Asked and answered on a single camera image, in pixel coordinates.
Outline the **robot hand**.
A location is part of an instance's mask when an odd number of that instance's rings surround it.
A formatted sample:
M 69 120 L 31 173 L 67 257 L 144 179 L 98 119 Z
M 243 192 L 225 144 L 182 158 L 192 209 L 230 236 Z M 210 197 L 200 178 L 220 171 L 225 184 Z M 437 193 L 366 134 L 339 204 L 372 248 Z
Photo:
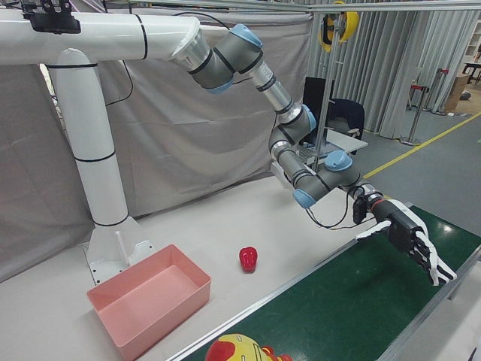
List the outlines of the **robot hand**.
M 406 253 L 428 273 L 434 286 L 447 284 L 457 278 L 457 274 L 438 256 L 424 221 L 404 203 L 395 199 L 380 199 L 372 204 L 370 212 L 377 224 L 357 234 L 356 240 L 383 233 L 397 250 Z

